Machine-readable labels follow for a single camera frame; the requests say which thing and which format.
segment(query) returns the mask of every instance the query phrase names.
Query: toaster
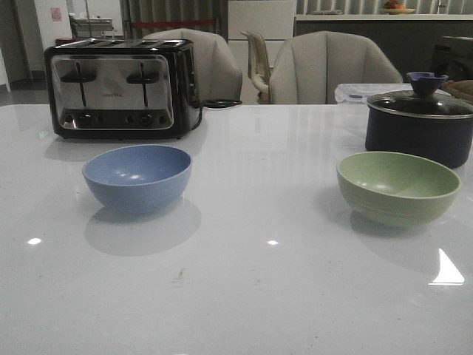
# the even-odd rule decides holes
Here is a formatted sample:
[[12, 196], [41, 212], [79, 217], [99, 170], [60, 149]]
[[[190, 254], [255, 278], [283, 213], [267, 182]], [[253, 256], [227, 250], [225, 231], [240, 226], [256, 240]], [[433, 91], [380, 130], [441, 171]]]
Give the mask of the toaster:
[[91, 38], [44, 58], [52, 126], [63, 138], [181, 138], [200, 122], [189, 40]]

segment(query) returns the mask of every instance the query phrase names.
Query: toaster lever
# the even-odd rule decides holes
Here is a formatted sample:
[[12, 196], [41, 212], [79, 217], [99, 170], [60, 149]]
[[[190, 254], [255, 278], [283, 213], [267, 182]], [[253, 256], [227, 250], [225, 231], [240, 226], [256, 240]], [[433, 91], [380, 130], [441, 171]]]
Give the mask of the toaster lever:
[[128, 84], [153, 84], [157, 81], [157, 78], [157, 74], [148, 76], [130, 75], [126, 77], [126, 82]]
[[95, 75], [65, 75], [61, 77], [63, 83], [88, 83], [95, 80]]

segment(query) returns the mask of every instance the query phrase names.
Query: beige chair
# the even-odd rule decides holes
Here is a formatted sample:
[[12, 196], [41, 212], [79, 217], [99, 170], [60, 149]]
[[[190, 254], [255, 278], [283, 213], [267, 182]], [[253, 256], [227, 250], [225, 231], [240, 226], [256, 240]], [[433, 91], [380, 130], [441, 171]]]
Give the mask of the beige chair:
[[321, 31], [288, 39], [270, 77], [272, 104], [335, 104], [339, 84], [402, 83], [381, 49], [359, 35]]
[[248, 39], [248, 77], [258, 90], [258, 103], [270, 103], [270, 66], [265, 39], [260, 33], [241, 32]]
[[243, 74], [225, 39], [215, 33], [180, 28], [145, 35], [143, 39], [188, 39], [194, 42], [194, 61], [201, 101], [239, 100]]

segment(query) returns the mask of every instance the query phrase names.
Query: toaster brand label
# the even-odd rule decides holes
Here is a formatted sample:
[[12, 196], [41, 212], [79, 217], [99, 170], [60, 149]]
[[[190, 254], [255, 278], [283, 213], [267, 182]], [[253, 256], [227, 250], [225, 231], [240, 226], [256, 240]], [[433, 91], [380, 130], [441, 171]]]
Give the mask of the toaster brand label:
[[123, 94], [102, 94], [103, 98], [122, 98]]

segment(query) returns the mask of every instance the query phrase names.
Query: green bowl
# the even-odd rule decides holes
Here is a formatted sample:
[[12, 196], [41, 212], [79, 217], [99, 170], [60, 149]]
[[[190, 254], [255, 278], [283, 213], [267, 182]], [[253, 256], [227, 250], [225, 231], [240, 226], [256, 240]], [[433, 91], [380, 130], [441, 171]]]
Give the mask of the green bowl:
[[369, 220], [412, 227], [439, 218], [452, 204], [461, 181], [446, 166], [396, 152], [363, 152], [337, 166], [348, 205]]

